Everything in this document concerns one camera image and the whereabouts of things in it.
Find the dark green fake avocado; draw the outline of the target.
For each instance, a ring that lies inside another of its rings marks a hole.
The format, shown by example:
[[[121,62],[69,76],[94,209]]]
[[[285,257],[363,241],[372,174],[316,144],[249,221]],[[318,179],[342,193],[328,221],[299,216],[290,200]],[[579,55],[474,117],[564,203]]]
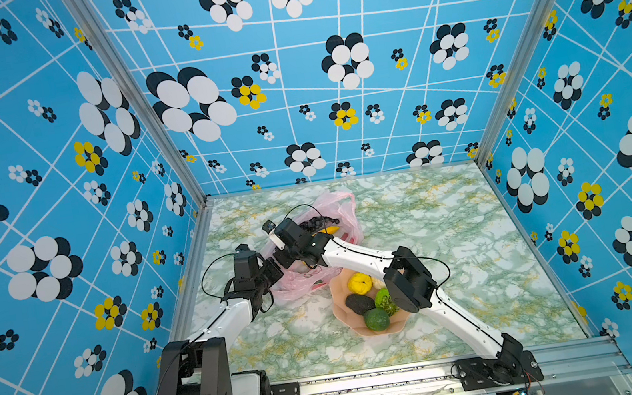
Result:
[[[376,308],[376,304],[372,298],[367,295],[352,293],[345,299],[345,306],[355,314],[360,316],[366,315],[370,310]]]

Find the green fake kiwi half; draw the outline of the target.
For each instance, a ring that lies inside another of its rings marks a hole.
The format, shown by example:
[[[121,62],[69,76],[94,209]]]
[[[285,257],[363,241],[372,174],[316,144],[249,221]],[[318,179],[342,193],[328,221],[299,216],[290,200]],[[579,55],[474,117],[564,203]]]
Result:
[[[389,290],[386,288],[382,288],[377,291],[374,303],[378,309],[382,309],[389,316],[393,316],[400,311],[397,303],[393,301]]]

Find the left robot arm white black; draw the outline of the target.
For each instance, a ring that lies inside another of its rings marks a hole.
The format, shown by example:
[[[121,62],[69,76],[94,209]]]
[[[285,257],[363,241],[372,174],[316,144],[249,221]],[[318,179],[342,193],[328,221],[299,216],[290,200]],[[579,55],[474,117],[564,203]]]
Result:
[[[231,372],[228,352],[263,312],[265,296],[283,277],[282,270],[245,244],[230,255],[234,275],[220,308],[198,335],[165,346],[156,395],[272,395],[266,372]]]

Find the peach scalloped plastic bowl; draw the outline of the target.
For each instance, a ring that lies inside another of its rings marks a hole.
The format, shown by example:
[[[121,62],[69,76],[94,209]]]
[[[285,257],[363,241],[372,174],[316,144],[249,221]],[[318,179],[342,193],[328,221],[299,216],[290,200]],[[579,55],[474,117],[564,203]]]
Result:
[[[362,337],[400,333],[406,326],[409,313],[367,275],[344,269],[330,282],[330,292],[334,316]]]

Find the green fake lime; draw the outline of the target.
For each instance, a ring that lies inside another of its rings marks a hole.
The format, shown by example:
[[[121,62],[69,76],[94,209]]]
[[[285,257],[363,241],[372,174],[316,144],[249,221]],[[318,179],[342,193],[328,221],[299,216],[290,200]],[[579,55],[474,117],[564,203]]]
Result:
[[[383,332],[387,330],[391,324],[391,317],[382,309],[370,310],[363,316],[364,324],[372,332]]]

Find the pink translucent plastic bag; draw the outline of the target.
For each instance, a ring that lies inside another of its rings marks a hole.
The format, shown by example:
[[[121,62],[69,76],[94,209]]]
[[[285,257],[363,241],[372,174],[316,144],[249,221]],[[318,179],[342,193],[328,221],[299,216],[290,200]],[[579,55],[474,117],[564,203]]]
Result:
[[[324,262],[324,247],[332,239],[362,243],[364,233],[356,206],[351,192],[327,192],[315,203],[297,205],[282,218],[263,224],[269,242],[261,255],[282,268],[282,278],[272,287],[276,302],[297,301],[341,273],[340,267]]]

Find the yellow fake pear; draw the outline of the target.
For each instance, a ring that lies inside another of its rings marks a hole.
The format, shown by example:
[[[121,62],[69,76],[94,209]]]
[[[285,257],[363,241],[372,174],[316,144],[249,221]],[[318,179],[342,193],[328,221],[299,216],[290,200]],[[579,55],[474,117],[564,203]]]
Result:
[[[347,283],[349,291],[359,296],[367,295],[374,287],[371,276],[359,272],[351,275]]]

